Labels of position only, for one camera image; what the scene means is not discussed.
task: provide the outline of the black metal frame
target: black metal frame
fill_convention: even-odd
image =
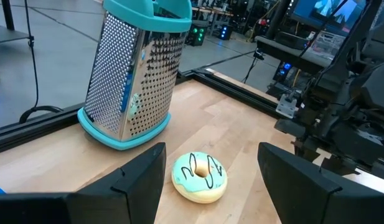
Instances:
[[[194,79],[274,118],[283,118],[276,112],[277,103],[274,103],[262,96],[252,93],[204,70],[204,68],[234,58],[235,57],[228,58],[226,60],[215,62],[210,65],[205,65],[195,70],[178,73],[176,85]],[[0,128],[0,152],[12,149],[21,144],[25,144],[60,129],[77,124],[77,111],[82,106],[83,103],[65,108],[63,112],[49,113],[37,118],[30,119],[25,124],[12,124]]]

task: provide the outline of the donut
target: donut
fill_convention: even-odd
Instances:
[[[221,163],[202,152],[180,156],[172,168],[172,183],[185,198],[197,203],[212,203],[222,197],[228,184]]]

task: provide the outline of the teal grater base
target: teal grater base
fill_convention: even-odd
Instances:
[[[144,144],[145,142],[151,140],[152,138],[156,137],[158,134],[161,133],[162,130],[167,126],[169,123],[169,120],[171,119],[171,115],[168,113],[164,121],[159,124],[157,127],[152,129],[150,132],[129,141],[121,142],[118,140],[115,140],[100,131],[98,131],[96,128],[94,128],[91,123],[88,121],[88,118],[84,112],[84,109],[81,108],[78,110],[77,113],[78,120],[81,124],[81,126],[84,128],[86,132],[88,132],[92,137],[94,137],[99,142],[102,142],[103,144],[112,147],[113,149],[117,149],[120,151],[127,150],[134,148],[136,146],[140,146]]]

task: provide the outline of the donut hole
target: donut hole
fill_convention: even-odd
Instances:
[[[210,174],[210,172],[208,171],[207,163],[205,164],[198,163],[196,169],[194,170],[194,173],[199,177],[206,178]]]

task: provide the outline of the monitor screen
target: monitor screen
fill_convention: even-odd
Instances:
[[[292,18],[319,28],[343,0],[299,0]],[[331,18],[326,31],[347,35],[365,8],[365,0],[348,0]]]

